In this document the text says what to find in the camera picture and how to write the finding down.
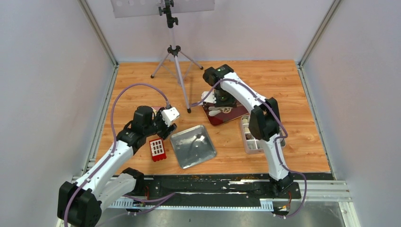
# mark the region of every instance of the silver square tray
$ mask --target silver square tray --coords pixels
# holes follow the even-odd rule
[[[217,154],[203,125],[178,132],[171,136],[170,141],[178,164],[183,169],[206,162]]]

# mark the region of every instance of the white wall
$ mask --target white wall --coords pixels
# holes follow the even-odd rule
[[[401,1],[344,0],[305,66],[361,226],[400,226]]]
[[[76,0],[0,1],[0,226],[52,227],[113,67]]]
[[[110,0],[87,0],[118,61],[159,61],[166,17],[115,18]],[[332,0],[216,0],[214,11],[173,14],[177,45],[196,60],[300,60]]]

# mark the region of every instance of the red box with white grid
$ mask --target red box with white grid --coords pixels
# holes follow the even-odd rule
[[[150,152],[154,162],[166,159],[166,153],[164,151],[164,144],[162,139],[155,139],[149,141]]]

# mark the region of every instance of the wooden table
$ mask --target wooden table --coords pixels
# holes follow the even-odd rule
[[[181,62],[185,74],[189,62]],[[293,61],[203,61],[201,65],[217,68],[228,64],[238,76],[256,92],[270,98],[274,97],[279,103],[279,111],[283,125],[289,137],[283,149],[286,163],[290,169],[300,172],[329,172],[330,168],[324,153],[309,105]],[[173,62],[165,65],[175,71]],[[177,80],[166,69],[161,68],[154,79],[151,73],[157,62],[122,63],[118,70],[117,79],[105,122],[102,139],[97,153],[97,160],[105,154],[113,142],[110,126],[110,110],[117,95],[128,85],[138,82],[149,83],[162,90],[172,106],[176,107],[181,116],[176,121],[178,129],[183,131],[196,125],[203,124],[217,150],[217,156],[200,165],[181,169],[175,158],[170,140],[164,142],[167,159],[153,162],[150,147],[146,143],[135,156],[127,161],[117,173],[131,167],[145,174],[233,174],[233,173],[267,173],[268,165],[264,154],[248,155],[244,151],[241,138],[239,119],[212,126],[202,110],[197,106],[192,113],[187,113],[183,92]],[[203,91],[210,86],[202,79],[203,70],[196,66],[185,78],[190,103],[200,100]],[[165,106],[162,96],[156,91],[138,86],[127,90],[119,99],[115,113],[114,125],[118,133],[123,126],[132,120],[133,113],[139,105]]]

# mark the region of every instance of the tripod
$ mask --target tripod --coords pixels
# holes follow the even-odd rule
[[[178,53],[182,53],[187,59],[189,59],[191,61],[191,65],[192,63],[194,63],[196,66],[198,66],[201,70],[203,69],[203,67],[201,65],[199,65],[196,61],[194,61],[191,57],[189,57],[188,55],[186,55],[184,52],[181,51],[181,47],[178,45],[175,45],[175,37],[174,37],[174,23],[175,25],[178,25],[178,18],[173,17],[171,15],[171,7],[174,7],[174,1],[173,0],[164,0],[165,1],[165,7],[162,9],[161,7],[159,7],[159,15],[163,15],[165,14],[167,17],[167,26],[168,26],[168,30],[170,33],[170,41],[172,43],[172,45],[170,45],[170,47],[167,48],[167,54],[166,56],[162,59],[162,61],[160,61],[159,65],[156,67],[156,70],[152,73],[152,75],[150,75],[151,78],[154,78],[157,71],[159,71],[160,67],[163,66],[164,61],[167,59],[167,57],[171,54],[174,56],[174,63],[175,63],[175,71],[177,73],[177,80],[178,80],[178,84],[181,86],[181,88],[183,89],[183,93],[184,93],[184,98],[185,98],[185,104],[187,106],[187,111],[188,113],[191,112],[191,106],[189,104],[188,101],[188,97],[187,97],[187,93],[185,91],[185,86],[184,86],[184,81],[183,81],[183,76],[181,74],[181,68],[180,68],[180,63],[178,61]]]

